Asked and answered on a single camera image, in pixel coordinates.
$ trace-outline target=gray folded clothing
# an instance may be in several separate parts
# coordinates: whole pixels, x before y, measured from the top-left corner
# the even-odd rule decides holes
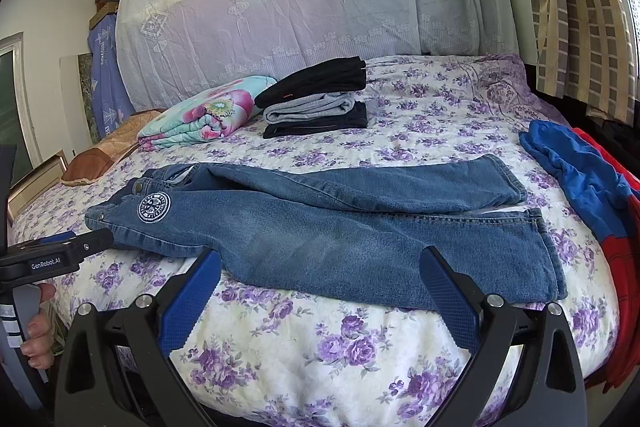
[[[340,116],[348,113],[354,103],[352,92],[321,92],[270,105],[264,110],[264,119],[271,124]]]

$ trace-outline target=floral folded blanket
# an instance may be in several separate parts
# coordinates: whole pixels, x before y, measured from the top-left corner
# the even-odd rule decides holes
[[[248,76],[177,103],[140,130],[140,149],[155,151],[228,136],[261,111],[255,97],[275,83],[269,76]]]

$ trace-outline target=human hand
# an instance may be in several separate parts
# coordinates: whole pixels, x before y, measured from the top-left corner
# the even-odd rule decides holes
[[[42,296],[41,302],[46,302],[56,294],[56,287],[49,283],[38,284]],[[30,339],[20,346],[22,353],[29,357],[29,365],[36,369],[48,369],[53,365],[53,331],[49,317],[40,311],[27,325]]]

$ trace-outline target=jeans leg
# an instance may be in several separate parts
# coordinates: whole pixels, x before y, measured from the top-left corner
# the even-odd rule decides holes
[[[140,196],[86,215],[119,245],[170,257],[220,253],[241,282],[352,302],[433,309],[419,257],[436,246],[456,271],[512,302],[566,296],[540,211],[480,216],[345,212],[255,190],[170,191],[161,219],[139,217]]]
[[[320,208],[359,212],[449,214],[517,204],[524,186],[496,156],[414,167],[351,168],[292,174],[230,164],[203,164],[181,190],[258,190]]]

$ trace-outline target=black folded clothing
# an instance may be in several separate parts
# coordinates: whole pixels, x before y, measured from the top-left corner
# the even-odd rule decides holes
[[[366,87],[366,80],[365,63],[360,57],[332,58],[276,82],[255,97],[255,105],[266,109],[320,92],[358,91]]]
[[[313,120],[272,123],[264,130],[262,137],[275,138],[276,136],[315,134],[356,128],[367,128],[367,106],[364,105],[364,102],[356,102],[353,109],[340,116],[322,116]]]

